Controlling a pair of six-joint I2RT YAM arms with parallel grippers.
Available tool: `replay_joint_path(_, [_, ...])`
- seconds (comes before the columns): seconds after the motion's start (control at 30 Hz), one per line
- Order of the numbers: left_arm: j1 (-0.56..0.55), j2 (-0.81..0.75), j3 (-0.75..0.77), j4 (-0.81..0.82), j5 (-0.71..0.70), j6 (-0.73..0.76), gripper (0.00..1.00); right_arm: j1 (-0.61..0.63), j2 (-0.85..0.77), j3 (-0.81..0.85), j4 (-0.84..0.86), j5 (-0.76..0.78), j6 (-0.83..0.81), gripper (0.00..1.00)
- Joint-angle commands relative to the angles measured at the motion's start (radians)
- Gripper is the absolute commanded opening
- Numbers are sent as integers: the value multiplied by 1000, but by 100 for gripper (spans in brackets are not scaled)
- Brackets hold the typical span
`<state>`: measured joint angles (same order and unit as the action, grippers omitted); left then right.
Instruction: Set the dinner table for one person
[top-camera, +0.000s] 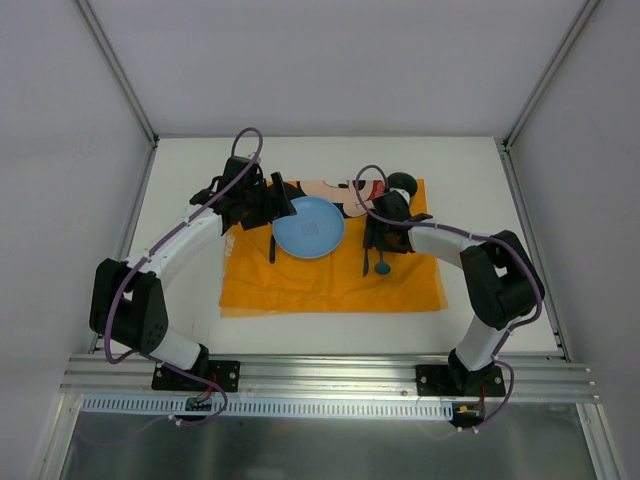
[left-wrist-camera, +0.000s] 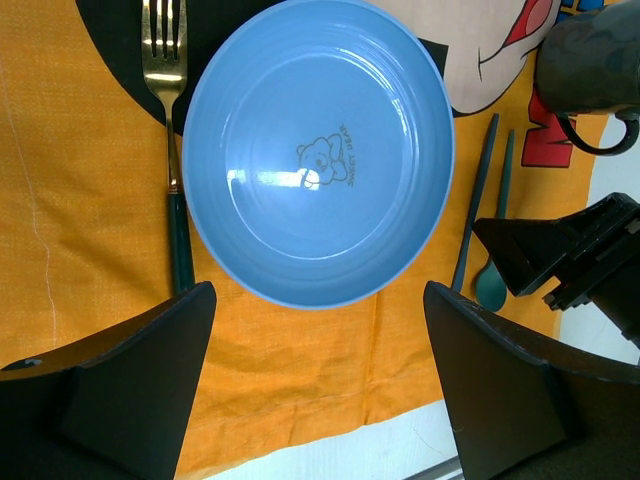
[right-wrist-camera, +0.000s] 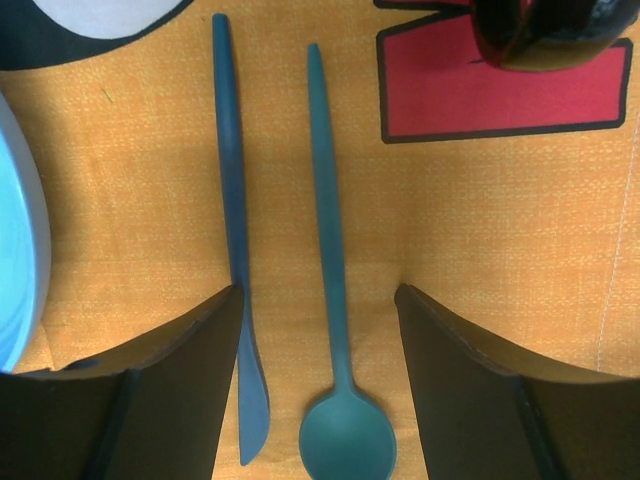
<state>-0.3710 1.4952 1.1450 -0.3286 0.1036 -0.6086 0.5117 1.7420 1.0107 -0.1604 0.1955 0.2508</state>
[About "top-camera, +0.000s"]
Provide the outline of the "dark green mug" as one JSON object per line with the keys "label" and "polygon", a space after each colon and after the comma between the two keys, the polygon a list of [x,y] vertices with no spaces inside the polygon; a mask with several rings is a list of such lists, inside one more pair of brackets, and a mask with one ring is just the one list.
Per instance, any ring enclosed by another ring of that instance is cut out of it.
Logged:
{"label": "dark green mug", "polygon": [[417,180],[405,172],[394,172],[387,177],[387,187],[390,191],[398,191],[408,203],[418,191]]}

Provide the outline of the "light blue plate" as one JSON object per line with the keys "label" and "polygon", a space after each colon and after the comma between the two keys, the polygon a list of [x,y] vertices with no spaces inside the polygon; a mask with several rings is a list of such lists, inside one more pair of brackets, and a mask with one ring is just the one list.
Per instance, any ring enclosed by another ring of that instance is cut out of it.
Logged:
{"label": "light blue plate", "polygon": [[304,260],[324,257],[342,242],[346,223],[328,200],[303,196],[292,200],[294,215],[273,222],[275,243],[287,254]]}

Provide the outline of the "gold fork green handle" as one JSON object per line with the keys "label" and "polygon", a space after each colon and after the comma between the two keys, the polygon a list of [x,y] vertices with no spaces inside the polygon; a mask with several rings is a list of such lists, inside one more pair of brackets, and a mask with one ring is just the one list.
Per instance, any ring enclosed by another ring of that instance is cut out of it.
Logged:
{"label": "gold fork green handle", "polygon": [[276,248],[277,248],[277,244],[276,244],[275,237],[274,235],[271,235],[269,240],[269,255],[268,255],[270,264],[275,264],[276,262]]}

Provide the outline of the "blue plastic knife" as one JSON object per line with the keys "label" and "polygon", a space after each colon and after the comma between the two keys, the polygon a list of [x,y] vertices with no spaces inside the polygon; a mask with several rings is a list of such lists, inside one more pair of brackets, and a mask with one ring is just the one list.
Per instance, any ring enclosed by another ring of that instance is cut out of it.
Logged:
{"label": "blue plastic knife", "polygon": [[363,247],[363,268],[362,268],[362,276],[366,277],[370,270],[370,261],[369,254],[371,251],[371,247]]}

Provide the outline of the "teal plastic spoon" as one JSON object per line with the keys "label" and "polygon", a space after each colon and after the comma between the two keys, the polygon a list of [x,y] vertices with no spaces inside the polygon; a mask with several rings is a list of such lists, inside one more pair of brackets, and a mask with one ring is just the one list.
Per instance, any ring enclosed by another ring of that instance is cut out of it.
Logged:
{"label": "teal plastic spoon", "polygon": [[376,263],[374,270],[381,276],[388,275],[391,272],[391,266],[386,262],[384,251],[382,250],[378,251],[378,262]]}

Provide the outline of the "orange cartoon cloth placemat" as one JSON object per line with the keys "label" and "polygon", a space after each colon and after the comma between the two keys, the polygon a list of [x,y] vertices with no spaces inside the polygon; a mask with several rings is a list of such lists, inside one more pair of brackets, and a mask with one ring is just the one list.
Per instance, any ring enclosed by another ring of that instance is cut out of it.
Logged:
{"label": "orange cartoon cloth placemat", "polygon": [[291,199],[306,195],[332,202],[343,215],[346,231],[329,255],[311,260],[295,258],[276,248],[270,264],[269,226],[245,231],[232,227],[226,236],[224,280],[219,301],[225,317],[284,313],[415,313],[447,308],[438,262],[418,254],[384,254],[388,275],[374,267],[362,276],[363,239],[367,207],[383,194],[387,180],[295,180],[286,183]]}

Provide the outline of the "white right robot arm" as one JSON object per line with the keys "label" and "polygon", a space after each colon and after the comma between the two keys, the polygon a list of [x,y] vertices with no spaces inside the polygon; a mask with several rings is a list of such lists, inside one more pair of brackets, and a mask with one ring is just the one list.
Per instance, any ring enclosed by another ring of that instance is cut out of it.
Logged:
{"label": "white right robot arm", "polygon": [[427,382],[440,391],[472,394],[511,331],[541,314],[544,286],[519,237],[510,230],[482,235],[438,223],[429,214],[413,216],[401,189],[375,198],[367,215],[375,249],[432,256],[463,272],[474,316],[449,353],[445,372]]}

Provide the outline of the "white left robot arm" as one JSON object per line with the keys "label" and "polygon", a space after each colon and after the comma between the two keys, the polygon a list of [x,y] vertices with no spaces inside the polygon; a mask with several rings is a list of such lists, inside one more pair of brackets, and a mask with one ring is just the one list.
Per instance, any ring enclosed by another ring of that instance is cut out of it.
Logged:
{"label": "white left robot arm", "polygon": [[165,290],[195,255],[239,225],[250,230],[296,212],[280,173],[263,175],[255,160],[231,156],[221,175],[189,201],[181,219],[146,249],[124,260],[107,258],[97,267],[90,329],[104,347],[113,342],[131,353],[174,368],[174,378],[188,390],[208,381],[205,346],[185,338],[170,325]]}

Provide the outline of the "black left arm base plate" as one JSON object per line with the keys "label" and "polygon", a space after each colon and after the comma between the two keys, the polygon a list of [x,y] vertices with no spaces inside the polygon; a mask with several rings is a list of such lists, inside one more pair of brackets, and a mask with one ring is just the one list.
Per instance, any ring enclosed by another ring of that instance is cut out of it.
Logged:
{"label": "black left arm base plate", "polygon": [[[189,374],[216,383],[225,392],[236,393],[241,373],[241,363],[236,360],[209,359]],[[166,366],[154,370],[151,389],[154,391],[204,392],[209,387],[191,377],[185,377]]]}

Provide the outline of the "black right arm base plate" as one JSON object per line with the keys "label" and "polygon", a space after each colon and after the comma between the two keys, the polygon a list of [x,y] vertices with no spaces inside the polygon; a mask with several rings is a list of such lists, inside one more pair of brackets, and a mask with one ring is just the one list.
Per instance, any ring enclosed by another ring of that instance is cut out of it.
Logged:
{"label": "black right arm base plate", "polygon": [[419,396],[502,398],[506,394],[502,370],[495,364],[471,373],[444,364],[415,366]]}

